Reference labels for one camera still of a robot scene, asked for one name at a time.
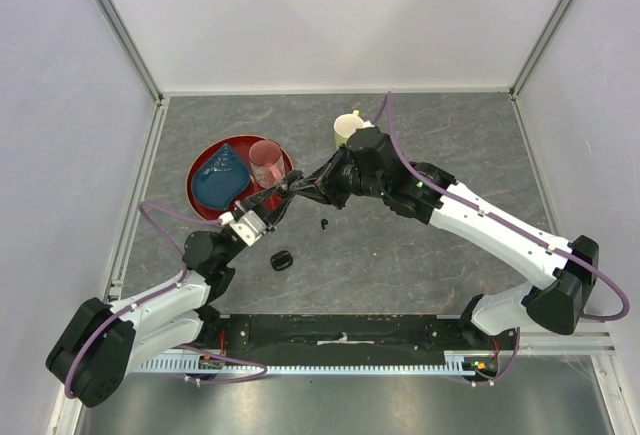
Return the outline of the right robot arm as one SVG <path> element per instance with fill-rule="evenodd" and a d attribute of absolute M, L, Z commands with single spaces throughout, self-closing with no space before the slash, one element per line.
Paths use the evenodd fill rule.
<path fill-rule="evenodd" d="M 538 325 L 571 335 L 596 284 L 599 246 L 540 231 L 470 191 L 448 172 L 410 162 L 397 141 L 378 128 L 357 130 L 313 174 L 291 191 L 341 209 L 351 196 L 382 200 L 395 214 L 456 234 L 502 260 L 525 283 L 494 295 L 477 295 L 458 323 L 467 347 L 483 347 L 510 328 Z"/>

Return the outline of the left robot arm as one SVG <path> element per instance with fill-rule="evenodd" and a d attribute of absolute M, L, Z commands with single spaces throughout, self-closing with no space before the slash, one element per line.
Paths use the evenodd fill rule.
<path fill-rule="evenodd" d="M 265 202 L 274 194 L 288 196 L 301 177 L 291 171 L 210 221 L 210 230 L 189 235 L 178 250 L 181 271 L 168 281 L 113 303 L 96 297 L 83 302 L 45 361 L 66 397 L 95 407 L 131 370 L 160 353 L 190 342 L 198 348 L 215 344 L 220 326 L 205 314 L 235 275 L 230 262 L 275 228 L 286 208 L 270 211 Z"/>

